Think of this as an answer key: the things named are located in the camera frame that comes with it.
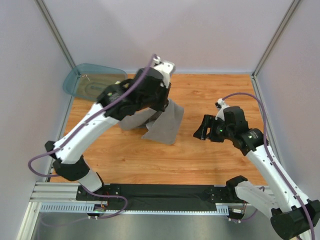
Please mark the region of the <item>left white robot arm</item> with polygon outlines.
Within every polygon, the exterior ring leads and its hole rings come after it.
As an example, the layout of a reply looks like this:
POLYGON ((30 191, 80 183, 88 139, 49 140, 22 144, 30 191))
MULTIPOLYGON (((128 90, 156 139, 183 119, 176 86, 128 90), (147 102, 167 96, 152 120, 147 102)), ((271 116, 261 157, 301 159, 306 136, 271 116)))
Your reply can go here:
POLYGON ((85 117, 65 137, 45 144, 47 151, 55 151, 52 155, 55 172, 68 181, 79 182, 91 192, 99 190, 103 182, 88 166, 83 153, 101 134, 126 116, 147 108, 163 112, 174 70, 169 63, 151 67, 132 92, 129 90, 143 75, 143 69, 134 78, 107 86, 85 117))

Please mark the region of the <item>grey towel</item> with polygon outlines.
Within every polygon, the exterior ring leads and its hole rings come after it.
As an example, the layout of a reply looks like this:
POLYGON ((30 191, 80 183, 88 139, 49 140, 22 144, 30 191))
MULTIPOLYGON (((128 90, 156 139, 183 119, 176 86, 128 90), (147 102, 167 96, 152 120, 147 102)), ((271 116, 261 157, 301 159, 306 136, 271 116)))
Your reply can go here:
POLYGON ((147 129, 147 132, 141 137, 143 140, 173 145, 176 141, 184 112, 185 110, 182 106, 169 99, 164 111, 155 111, 147 108, 132 116, 126 116, 118 125, 123 131, 147 129))

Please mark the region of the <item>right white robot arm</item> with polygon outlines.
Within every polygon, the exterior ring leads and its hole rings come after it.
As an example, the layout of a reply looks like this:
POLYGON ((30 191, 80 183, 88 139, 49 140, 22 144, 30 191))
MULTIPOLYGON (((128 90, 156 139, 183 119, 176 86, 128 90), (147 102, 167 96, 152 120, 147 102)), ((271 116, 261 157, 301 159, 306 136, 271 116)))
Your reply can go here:
POLYGON ((233 185, 236 197, 251 204, 270 220, 281 239, 316 238, 314 228, 320 219, 319 200, 310 200, 293 182, 272 148, 264 144, 264 134, 249 127, 240 107, 226 105, 216 116, 204 115, 193 136, 216 143, 229 140, 255 165, 273 195, 259 190, 243 176, 234 177, 228 183, 233 185))

